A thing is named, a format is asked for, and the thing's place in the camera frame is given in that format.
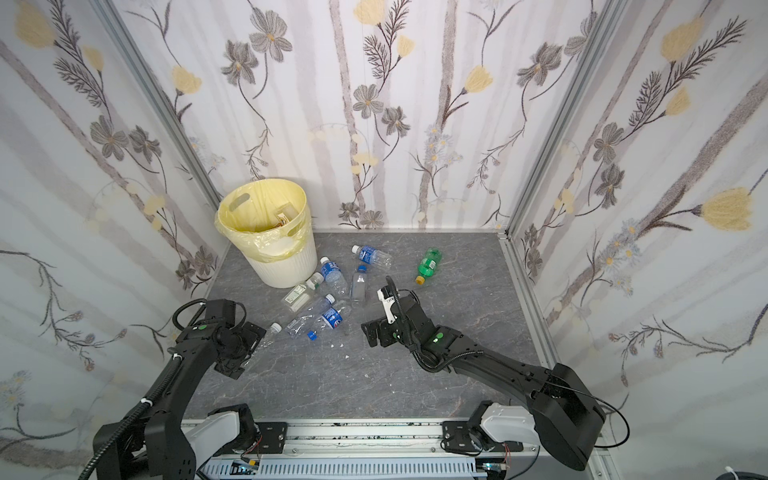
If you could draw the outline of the clear bottle blue label white cap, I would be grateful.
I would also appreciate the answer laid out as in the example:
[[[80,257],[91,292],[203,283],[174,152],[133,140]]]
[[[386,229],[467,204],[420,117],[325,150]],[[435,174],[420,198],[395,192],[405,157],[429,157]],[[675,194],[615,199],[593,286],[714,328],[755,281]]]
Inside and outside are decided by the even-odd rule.
[[[371,246],[353,245],[351,249],[359,261],[366,265],[374,266],[383,270],[390,270],[393,264],[392,256],[380,249]]]

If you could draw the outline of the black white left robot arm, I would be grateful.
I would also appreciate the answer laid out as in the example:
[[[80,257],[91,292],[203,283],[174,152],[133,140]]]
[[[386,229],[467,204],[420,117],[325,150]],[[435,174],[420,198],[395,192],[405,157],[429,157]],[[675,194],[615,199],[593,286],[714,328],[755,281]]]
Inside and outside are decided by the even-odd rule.
[[[179,330],[170,359],[147,393],[121,421],[102,426],[93,440],[93,456],[79,477],[124,479],[142,467],[151,477],[193,479],[203,460],[193,450],[181,424],[205,373],[238,379],[267,331],[237,311],[241,302],[191,300],[178,307],[170,322]]]

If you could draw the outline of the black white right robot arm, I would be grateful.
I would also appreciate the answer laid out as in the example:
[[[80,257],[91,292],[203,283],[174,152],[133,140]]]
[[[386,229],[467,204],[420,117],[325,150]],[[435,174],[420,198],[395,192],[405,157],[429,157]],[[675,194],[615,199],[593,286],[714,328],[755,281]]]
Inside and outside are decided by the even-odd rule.
[[[524,363],[478,344],[454,328],[436,325],[415,292],[388,278],[377,292],[384,315],[362,324],[372,347],[404,346],[425,372],[454,372],[521,402],[524,413],[485,400],[463,425],[444,427],[444,452],[480,457],[496,447],[535,445],[562,465],[586,469],[610,414],[621,411],[593,395],[573,369]]]

